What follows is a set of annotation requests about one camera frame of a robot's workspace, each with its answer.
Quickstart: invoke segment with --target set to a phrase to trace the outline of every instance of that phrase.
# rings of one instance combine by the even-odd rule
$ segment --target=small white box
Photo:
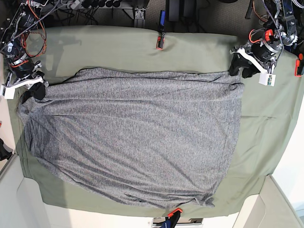
[[[276,75],[269,74],[269,73],[260,73],[260,79],[259,84],[265,85],[265,86],[275,86],[276,82]]]
[[[80,6],[81,6],[81,1],[76,0],[76,1],[74,1],[73,4],[70,5],[70,8],[73,10],[77,10],[80,8]]]

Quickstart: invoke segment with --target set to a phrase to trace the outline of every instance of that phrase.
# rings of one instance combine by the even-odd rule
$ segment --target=orange clamp
[[[159,44],[160,44],[160,42],[162,41],[162,39],[163,39],[163,41],[165,41],[165,38],[164,37],[158,37],[157,38],[157,43],[156,43],[156,49],[157,50],[162,50],[163,49],[163,47],[159,47]]]
[[[180,211],[180,212],[182,213],[182,209],[176,208],[174,211],[172,211],[171,213],[168,214],[168,217],[169,217],[169,218],[172,217],[173,214],[174,214],[176,211]]]
[[[303,60],[303,54],[299,54],[299,59],[295,61],[294,76],[296,77],[302,77],[302,75],[298,75],[298,67],[300,66],[302,60]]]
[[[265,32],[265,40],[266,40],[266,41],[270,41],[270,36],[273,36],[273,35],[274,35],[274,32],[272,31],[272,29],[267,30],[267,31]]]

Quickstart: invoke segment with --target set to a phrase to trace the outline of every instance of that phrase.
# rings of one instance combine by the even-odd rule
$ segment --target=red clamp
[[[270,36],[273,36],[274,35],[274,32],[272,31],[272,29],[270,29],[270,30],[267,30],[266,32],[265,32],[265,40],[268,42],[268,41],[270,41]]]
[[[169,217],[169,218],[172,217],[173,214],[174,214],[176,211],[179,211],[180,213],[182,213],[182,209],[176,208],[174,211],[172,211],[171,213],[168,214],[168,217]]]
[[[161,35],[157,38],[156,49],[162,50],[164,42],[165,42],[165,33],[162,32]]]
[[[301,66],[301,63],[303,64],[303,54],[299,54],[299,59],[295,61],[295,70],[294,70],[294,76],[296,77],[302,77],[301,72],[299,72],[299,67]]]

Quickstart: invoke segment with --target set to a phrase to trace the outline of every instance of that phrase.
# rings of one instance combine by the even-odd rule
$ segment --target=heather gray fabric
[[[128,205],[213,207],[237,143],[242,92],[240,76],[227,72],[94,68],[18,113],[30,152],[66,182]]]

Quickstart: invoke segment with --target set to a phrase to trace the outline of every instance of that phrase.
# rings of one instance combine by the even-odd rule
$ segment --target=cable
[[[71,5],[71,4],[72,4],[72,3],[63,4],[62,1],[63,1],[63,0],[60,0],[60,4],[63,5],[63,6],[67,6],[67,5]]]
[[[96,23],[96,25],[99,25],[98,21],[94,17],[92,17],[91,14],[87,12],[81,12],[80,10],[78,10],[78,12],[84,14],[87,19],[93,20]]]
[[[30,9],[30,11],[34,14],[35,18],[39,19],[39,17],[37,16],[37,14],[35,13],[35,11],[31,8],[30,6],[30,0],[27,0],[27,3],[28,3],[28,7]],[[40,26],[44,32],[44,36],[39,32],[39,28],[37,26],[37,30],[38,30],[38,34],[40,34],[41,38],[43,39],[43,46],[41,48],[41,50],[36,54],[36,55],[31,55],[27,52],[27,50],[25,50],[26,54],[29,56],[29,57],[38,57],[40,55],[43,55],[45,54],[46,50],[47,50],[47,32],[45,31],[45,28],[44,28],[44,25],[42,25],[41,21],[39,22],[40,23]]]
[[[71,18],[72,17],[69,17],[69,19],[68,19],[68,25],[71,25]]]
[[[259,31],[259,29],[258,29],[258,30],[253,29],[253,30],[251,30],[250,33],[249,33],[249,41],[250,41],[251,43],[253,43],[253,44],[262,41],[261,39],[257,39],[257,40],[255,40],[255,41],[252,41],[252,36],[253,36],[254,34],[256,34],[258,31]]]
[[[301,5],[297,0],[291,0],[297,7],[304,9],[304,6]]]
[[[25,30],[23,30],[21,33],[19,33],[18,35],[14,36],[8,43],[6,43],[1,49],[0,52],[4,50],[4,48],[6,48],[10,42],[14,41],[14,39],[20,37],[22,34],[26,33],[27,31],[29,31],[32,27],[34,27],[35,25],[37,25],[40,21],[42,21],[44,18],[46,18],[48,15],[50,15],[52,12],[54,12],[55,10],[59,9],[56,7],[58,6],[58,4],[60,3],[60,1],[57,1],[56,5],[46,14],[44,15],[42,18],[40,18],[39,20],[37,20],[36,22],[34,22],[34,24],[32,24],[31,26],[27,27]]]
[[[78,19],[79,19],[79,15],[80,15],[79,11],[76,12],[76,15],[77,15],[77,21],[76,21],[76,23],[78,23]]]
[[[55,6],[55,0],[50,1],[50,3],[51,3],[53,6]],[[59,14],[58,14],[58,12],[57,12],[57,10],[55,11],[55,14],[56,14],[56,16],[57,16],[57,18],[58,18],[58,20],[55,20],[55,21],[59,21],[60,24],[61,24],[61,26],[64,26],[63,21],[70,20],[71,18],[75,17],[75,14],[74,14],[74,13],[68,12],[68,11],[70,11],[70,9],[60,9],[60,8],[63,7],[63,6],[60,6],[60,7],[58,8],[58,11],[68,14],[68,17],[67,17],[67,18],[61,19],[60,16],[59,16]]]
[[[87,12],[85,12],[85,17],[86,17],[86,20],[85,20],[85,24],[87,25],[90,21],[90,17],[91,17],[91,13],[93,12],[93,8],[92,9],[89,9]]]
[[[25,60],[25,61],[23,61],[22,63],[19,63],[18,65],[14,65],[14,66],[10,66],[11,68],[16,68],[16,67],[19,67],[19,66],[21,66],[21,65],[23,65],[23,64],[25,64],[25,63],[27,63],[27,62],[29,62],[28,60]]]
[[[300,43],[296,44],[297,46],[300,46],[301,44],[303,44],[304,40],[302,40]]]
[[[253,2],[252,2],[252,9],[253,9],[255,15],[256,15],[262,22],[267,22],[267,19],[263,18],[260,14],[257,13],[257,11],[256,11],[256,2],[255,2],[255,0],[253,0]]]
[[[281,42],[281,45],[282,45],[282,50],[281,50],[281,52],[280,52],[278,58],[276,59],[276,60],[278,61],[279,58],[280,58],[280,56],[281,56],[281,54],[282,54],[282,52],[284,51],[284,44],[283,44],[281,32],[280,32],[280,30],[279,30],[279,25],[276,23],[274,17],[273,17],[272,14],[270,13],[270,11],[269,11],[267,5],[265,4],[265,1],[264,1],[264,0],[262,0],[262,4],[263,4],[264,8],[266,9],[267,13],[269,14],[271,20],[274,22],[275,27],[276,27],[276,29],[277,29],[277,32],[278,32],[278,34],[279,34],[280,42]]]

